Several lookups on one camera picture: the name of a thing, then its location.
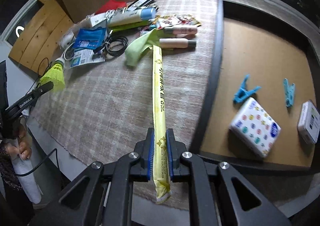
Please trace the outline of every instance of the metal screw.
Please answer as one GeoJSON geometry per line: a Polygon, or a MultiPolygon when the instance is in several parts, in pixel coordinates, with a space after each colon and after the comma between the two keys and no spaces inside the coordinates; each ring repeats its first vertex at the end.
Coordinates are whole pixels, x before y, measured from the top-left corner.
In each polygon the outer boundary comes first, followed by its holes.
{"type": "Polygon", "coordinates": [[[222,168],[222,169],[228,169],[230,167],[229,163],[228,162],[221,162],[219,164],[219,166],[222,168]]]}
{"type": "Polygon", "coordinates": [[[91,167],[94,168],[94,169],[99,169],[99,168],[101,168],[101,166],[102,166],[102,164],[100,162],[97,162],[97,161],[93,162],[91,164],[91,167]]]}
{"type": "Polygon", "coordinates": [[[136,159],[138,156],[139,156],[139,154],[138,154],[137,152],[131,152],[131,153],[129,153],[129,157],[130,157],[131,159],[136,159]]]}
{"type": "Polygon", "coordinates": [[[192,153],[189,151],[183,152],[182,157],[189,159],[190,157],[192,157],[192,153]]]}

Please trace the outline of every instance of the blue clothespin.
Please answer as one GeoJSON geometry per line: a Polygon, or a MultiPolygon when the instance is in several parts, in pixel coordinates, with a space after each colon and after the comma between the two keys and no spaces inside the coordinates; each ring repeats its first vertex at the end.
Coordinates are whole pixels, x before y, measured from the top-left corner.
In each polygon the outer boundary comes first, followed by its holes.
{"type": "Polygon", "coordinates": [[[233,97],[233,101],[236,103],[241,103],[244,100],[246,100],[248,97],[250,97],[251,95],[255,94],[261,87],[257,86],[255,89],[247,91],[246,89],[246,82],[247,79],[249,78],[249,74],[247,74],[238,90],[238,92],[235,94],[235,96],[233,97]]]}
{"type": "Polygon", "coordinates": [[[285,104],[287,107],[291,107],[294,103],[294,91],[296,89],[296,85],[292,84],[289,86],[288,79],[283,80],[284,85],[284,93],[285,93],[285,104]]]}

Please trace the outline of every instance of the blue bottle cap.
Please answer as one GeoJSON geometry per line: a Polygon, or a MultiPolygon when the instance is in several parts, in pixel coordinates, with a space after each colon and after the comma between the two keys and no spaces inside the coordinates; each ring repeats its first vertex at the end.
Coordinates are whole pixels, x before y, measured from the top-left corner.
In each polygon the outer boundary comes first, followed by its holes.
{"type": "Polygon", "coordinates": [[[156,17],[156,9],[154,7],[141,10],[141,13],[140,13],[141,20],[148,21],[150,19],[154,19],[155,17],[156,17]]]}

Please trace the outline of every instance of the human hand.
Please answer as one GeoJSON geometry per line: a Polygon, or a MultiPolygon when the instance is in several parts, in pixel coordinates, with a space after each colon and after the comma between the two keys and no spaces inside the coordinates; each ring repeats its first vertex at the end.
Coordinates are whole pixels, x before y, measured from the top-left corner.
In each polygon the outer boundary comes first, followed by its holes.
{"type": "Polygon", "coordinates": [[[23,160],[26,160],[27,158],[31,157],[32,149],[30,147],[29,138],[30,136],[27,134],[25,128],[22,124],[19,125],[19,137],[18,137],[18,143],[19,148],[12,146],[10,143],[5,145],[5,149],[7,153],[14,157],[16,155],[21,154],[21,158],[23,160]]]}

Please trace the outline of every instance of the red cloth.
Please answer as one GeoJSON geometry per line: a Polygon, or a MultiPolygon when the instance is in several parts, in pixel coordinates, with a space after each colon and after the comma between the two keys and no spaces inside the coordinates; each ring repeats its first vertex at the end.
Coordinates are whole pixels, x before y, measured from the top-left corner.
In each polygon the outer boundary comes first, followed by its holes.
{"type": "Polygon", "coordinates": [[[116,10],[117,8],[126,7],[126,2],[117,2],[115,0],[107,1],[99,10],[96,11],[96,14],[105,13],[108,10],[116,10]]]}

